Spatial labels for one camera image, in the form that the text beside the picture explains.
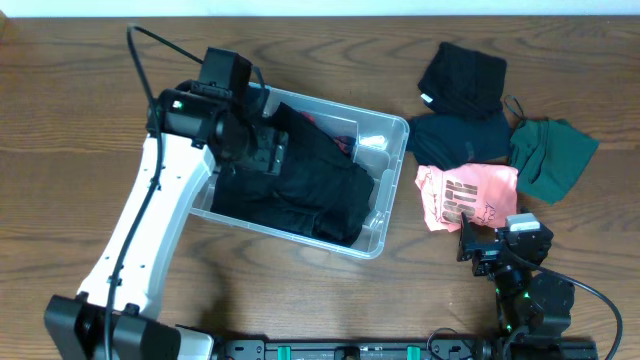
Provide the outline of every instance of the pile of clothes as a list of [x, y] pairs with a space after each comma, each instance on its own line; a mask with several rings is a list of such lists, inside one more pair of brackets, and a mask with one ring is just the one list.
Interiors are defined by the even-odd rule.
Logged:
[[[420, 165], [430, 230], [460, 228], [460, 214], [480, 225], [504, 226], [516, 213], [517, 191], [550, 204], [575, 185], [598, 141], [566, 120], [520, 119], [513, 131], [502, 112], [507, 62], [451, 43], [440, 44], [418, 88], [434, 114], [410, 121], [407, 151]], [[478, 164], [508, 157], [508, 164]]]
[[284, 103], [263, 121], [289, 134], [280, 174], [224, 166], [211, 211], [351, 246], [371, 210], [374, 186], [350, 158], [355, 139], [329, 137], [311, 116]]

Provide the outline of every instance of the white background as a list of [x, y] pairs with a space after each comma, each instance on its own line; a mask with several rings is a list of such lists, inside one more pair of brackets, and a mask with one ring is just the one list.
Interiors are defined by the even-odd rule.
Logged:
[[0, 0], [9, 17], [637, 15], [640, 0]]

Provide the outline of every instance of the gray storage bin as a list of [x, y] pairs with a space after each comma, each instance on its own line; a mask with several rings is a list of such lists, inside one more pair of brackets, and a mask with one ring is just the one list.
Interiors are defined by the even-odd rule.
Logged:
[[409, 137], [409, 125], [398, 116], [284, 90], [274, 88], [270, 88], [270, 90], [264, 110], [265, 116], [271, 115], [283, 102], [298, 111], [311, 114], [316, 125], [330, 136], [351, 136], [357, 139], [352, 160], [362, 166], [375, 181], [369, 199], [371, 213], [362, 226], [360, 236], [352, 247], [344, 247], [212, 213], [210, 209], [213, 202], [216, 175], [211, 176], [196, 197], [191, 213], [207, 220], [258, 231], [361, 259], [377, 257], [382, 253], [384, 247], [393, 199], [396, 195]]

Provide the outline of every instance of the green garment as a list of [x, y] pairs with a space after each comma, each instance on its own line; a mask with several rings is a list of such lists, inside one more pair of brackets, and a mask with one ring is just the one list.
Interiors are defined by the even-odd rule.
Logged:
[[578, 181], [599, 142], [566, 120], [522, 120], [511, 136], [509, 165], [518, 169], [518, 191], [549, 204]]

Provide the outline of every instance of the pink t-shirt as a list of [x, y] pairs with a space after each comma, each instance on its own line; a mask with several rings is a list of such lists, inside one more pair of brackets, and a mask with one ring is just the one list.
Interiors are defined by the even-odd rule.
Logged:
[[517, 183], [517, 169], [486, 164], [466, 164], [448, 171], [420, 166], [416, 178], [424, 221], [431, 231], [460, 229], [461, 212], [476, 224], [505, 226], [507, 216], [516, 214]]

